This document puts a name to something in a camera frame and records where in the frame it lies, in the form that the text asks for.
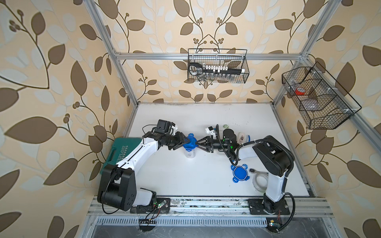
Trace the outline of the blue lid of cup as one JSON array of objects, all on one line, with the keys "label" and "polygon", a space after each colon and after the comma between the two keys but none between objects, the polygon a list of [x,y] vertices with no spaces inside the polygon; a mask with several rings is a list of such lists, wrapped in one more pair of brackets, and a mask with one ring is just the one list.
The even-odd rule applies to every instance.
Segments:
[{"label": "blue lid of cup", "polygon": [[184,144],[183,147],[185,148],[187,152],[191,152],[197,147],[196,145],[197,139],[195,138],[193,133],[190,133],[187,136],[187,139],[189,140],[189,142]]},{"label": "blue lid of cup", "polygon": [[231,170],[233,173],[232,180],[234,183],[238,183],[240,181],[247,181],[250,179],[247,164],[243,164],[241,166],[231,165]]}]

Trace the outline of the clear toiletry cup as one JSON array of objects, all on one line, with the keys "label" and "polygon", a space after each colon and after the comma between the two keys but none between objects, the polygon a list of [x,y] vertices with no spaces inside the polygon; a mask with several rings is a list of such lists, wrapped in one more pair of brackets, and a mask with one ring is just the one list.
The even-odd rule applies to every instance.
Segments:
[{"label": "clear toiletry cup", "polygon": [[195,149],[193,149],[193,150],[186,149],[185,150],[185,156],[187,158],[194,158],[196,156],[196,150]]}]

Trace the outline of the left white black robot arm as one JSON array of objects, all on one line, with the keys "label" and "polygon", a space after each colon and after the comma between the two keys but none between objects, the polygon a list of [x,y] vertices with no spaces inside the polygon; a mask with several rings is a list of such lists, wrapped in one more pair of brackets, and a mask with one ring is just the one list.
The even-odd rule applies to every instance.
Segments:
[{"label": "left white black robot arm", "polygon": [[137,188],[136,175],[144,163],[162,146],[177,150],[190,142],[183,133],[147,132],[138,146],[116,164],[102,170],[97,201],[118,210],[128,211],[143,206],[153,210],[157,206],[156,192]]}]

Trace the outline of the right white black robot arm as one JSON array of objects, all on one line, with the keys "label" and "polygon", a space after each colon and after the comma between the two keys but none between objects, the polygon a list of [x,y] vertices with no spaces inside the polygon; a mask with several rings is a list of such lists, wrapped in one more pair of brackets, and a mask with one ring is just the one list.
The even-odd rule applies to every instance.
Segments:
[{"label": "right white black robot arm", "polygon": [[294,156],[274,137],[268,135],[263,139],[239,144],[234,131],[225,129],[222,138],[218,130],[215,130],[215,135],[206,136],[195,144],[205,152],[222,151],[231,163],[234,183],[249,180],[248,165],[239,165],[239,161],[245,158],[259,158],[267,170],[268,181],[264,198],[256,207],[266,214],[275,214],[285,208],[285,188],[289,174],[294,168]]}]

